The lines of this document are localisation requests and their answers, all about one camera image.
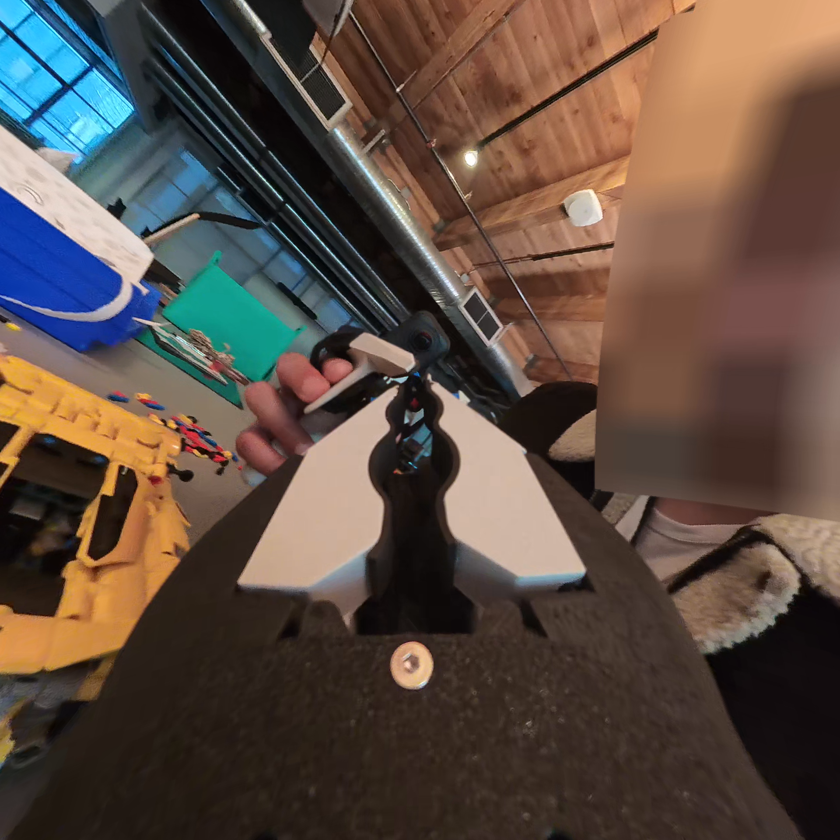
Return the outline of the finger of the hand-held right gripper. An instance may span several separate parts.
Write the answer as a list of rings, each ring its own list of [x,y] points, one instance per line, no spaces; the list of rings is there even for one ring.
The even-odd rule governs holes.
[[[417,365],[412,353],[369,333],[350,342],[350,358],[355,371],[381,375],[409,375]]]

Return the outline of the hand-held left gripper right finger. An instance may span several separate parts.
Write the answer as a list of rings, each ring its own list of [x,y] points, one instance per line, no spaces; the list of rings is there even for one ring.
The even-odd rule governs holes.
[[[585,565],[527,450],[443,386],[429,391],[434,430],[453,456],[442,502],[456,590],[479,616],[499,602],[519,606],[580,587]]]

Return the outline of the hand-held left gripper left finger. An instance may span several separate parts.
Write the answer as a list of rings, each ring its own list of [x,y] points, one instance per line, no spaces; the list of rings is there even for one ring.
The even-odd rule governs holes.
[[[352,627],[391,573],[396,428],[386,391],[302,458],[238,577],[247,592],[335,606]]]

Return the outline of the small black brick assembly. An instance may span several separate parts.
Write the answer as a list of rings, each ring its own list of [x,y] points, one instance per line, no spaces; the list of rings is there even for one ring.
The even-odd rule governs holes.
[[[426,425],[425,412],[419,399],[421,386],[425,383],[426,377],[420,373],[413,373],[404,382],[408,404],[395,436],[395,476],[417,472],[427,464],[432,454],[432,432]]]

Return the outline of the pile of red blue pins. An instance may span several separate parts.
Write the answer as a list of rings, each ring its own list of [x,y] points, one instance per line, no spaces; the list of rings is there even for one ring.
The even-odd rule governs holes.
[[[111,403],[122,405],[127,405],[134,400],[144,406],[149,411],[148,419],[179,435],[183,453],[214,463],[217,476],[222,476],[230,465],[234,465],[239,472],[244,471],[244,465],[238,456],[220,445],[194,416],[185,414],[166,416],[165,406],[146,393],[136,393],[133,397],[129,397],[122,392],[110,392],[106,394],[106,399]]]

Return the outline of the person's right hand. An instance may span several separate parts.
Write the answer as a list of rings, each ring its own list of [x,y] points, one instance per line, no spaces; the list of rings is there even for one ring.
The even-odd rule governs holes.
[[[254,422],[236,439],[238,457],[264,477],[292,456],[302,456],[346,418],[325,411],[305,414],[306,407],[353,371],[353,364],[328,358],[320,366],[300,353],[287,352],[276,363],[276,379],[248,385],[244,400]]]

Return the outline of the white vent grille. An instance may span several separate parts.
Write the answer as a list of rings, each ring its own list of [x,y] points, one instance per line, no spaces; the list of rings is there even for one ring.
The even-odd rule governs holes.
[[[470,288],[458,308],[486,346],[499,341],[504,325],[478,288]]]
[[[313,46],[296,59],[270,33],[263,34],[260,41],[325,130],[334,130],[346,119],[352,103]]]

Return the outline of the green container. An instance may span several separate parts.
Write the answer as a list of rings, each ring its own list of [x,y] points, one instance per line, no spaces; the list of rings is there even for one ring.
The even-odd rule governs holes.
[[[281,320],[222,270],[221,258],[216,252],[136,340],[240,408],[245,386],[268,380],[307,326]]]

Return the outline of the white shirt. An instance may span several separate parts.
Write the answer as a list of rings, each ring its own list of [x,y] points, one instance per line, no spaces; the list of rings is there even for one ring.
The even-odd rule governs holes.
[[[740,528],[731,523],[685,524],[651,507],[632,543],[654,576],[667,583],[729,541]]]

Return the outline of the white document stand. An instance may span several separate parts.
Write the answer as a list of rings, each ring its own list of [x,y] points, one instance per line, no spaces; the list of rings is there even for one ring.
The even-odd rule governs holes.
[[[143,233],[140,240],[148,247],[158,245],[160,242],[173,236],[173,234],[192,226],[196,223],[210,223],[219,224],[231,228],[239,228],[244,230],[258,229],[261,224],[258,221],[247,219],[235,215],[216,213],[209,211],[199,211],[189,213],[187,215],[178,217],[170,222],[157,228],[155,231]]]

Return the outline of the silver ventilation duct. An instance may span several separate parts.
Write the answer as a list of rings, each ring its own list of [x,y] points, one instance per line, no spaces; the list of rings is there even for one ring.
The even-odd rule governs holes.
[[[396,189],[364,152],[347,120],[329,131],[324,148],[342,183],[501,389],[514,399],[529,394],[532,384],[507,348],[499,339],[487,344],[463,312],[461,304],[469,289],[434,246],[429,233],[401,204]]]

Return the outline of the white wall sensor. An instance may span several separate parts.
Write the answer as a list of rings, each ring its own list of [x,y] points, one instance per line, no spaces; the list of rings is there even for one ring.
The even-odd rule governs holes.
[[[591,188],[573,192],[564,198],[563,210],[576,228],[590,227],[603,220],[603,207],[598,194]]]

